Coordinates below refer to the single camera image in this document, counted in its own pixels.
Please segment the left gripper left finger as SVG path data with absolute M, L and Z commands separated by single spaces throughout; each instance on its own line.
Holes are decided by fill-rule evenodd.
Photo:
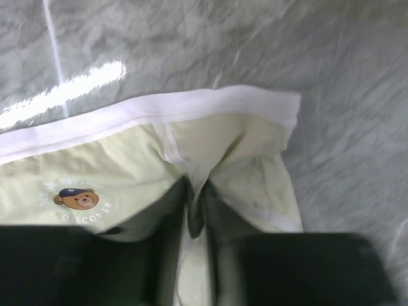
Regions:
M 2 305 L 173 305 L 184 208 L 182 177 L 138 214 L 163 215 L 135 242 L 124 226 L 93 234 L 79 226 L 1 227 Z

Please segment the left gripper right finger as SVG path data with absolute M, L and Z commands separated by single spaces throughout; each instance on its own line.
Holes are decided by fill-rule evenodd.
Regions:
M 354 233 L 263 233 L 202 191 L 211 305 L 398 305 L 382 261 Z

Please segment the pale green underwear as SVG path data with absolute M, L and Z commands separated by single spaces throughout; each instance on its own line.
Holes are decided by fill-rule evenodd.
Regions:
M 147 238 L 188 201 L 177 238 L 174 305 L 210 303 L 199 198 L 213 183 L 246 224 L 301 232 L 286 150 L 301 96 L 238 85 L 153 94 L 1 135 L 1 224 L 84 226 L 119 242 Z

